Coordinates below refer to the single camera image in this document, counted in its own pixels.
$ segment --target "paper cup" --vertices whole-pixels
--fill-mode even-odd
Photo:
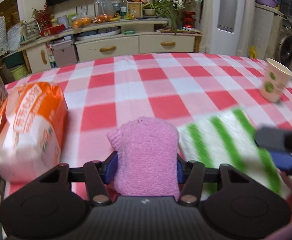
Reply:
[[[267,68],[260,91],[266,100],[275,103],[279,100],[287,83],[292,78],[292,71],[271,58],[267,58],[266,61]]]

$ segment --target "banana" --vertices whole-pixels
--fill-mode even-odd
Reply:
[[[116,16],[115,18],[111,18],[108,21],[109,22],[116,22],[116,21],[119,21],[119,20],[120,20],[120,15]]]

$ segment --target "cabinet drawer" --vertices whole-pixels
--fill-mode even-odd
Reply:
[[[193,52],[195,37],[174,35],[141,35],[139,52]]]
[[[80,62],[106,57],[139,54],[138,36],[75,44]]]
[[[26,53],[33,74],[51,69],[46,43],[26,49]]]

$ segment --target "orange plastic bag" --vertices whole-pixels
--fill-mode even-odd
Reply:
[[[66,115],[60,87],[39,82],[14,88],[0,109],[0,175],[25,183],[56,166]]]

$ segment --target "cabinet door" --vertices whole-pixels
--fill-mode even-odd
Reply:
[[[26,49],[26,53],[33,74],[51,69],[46,43]]]

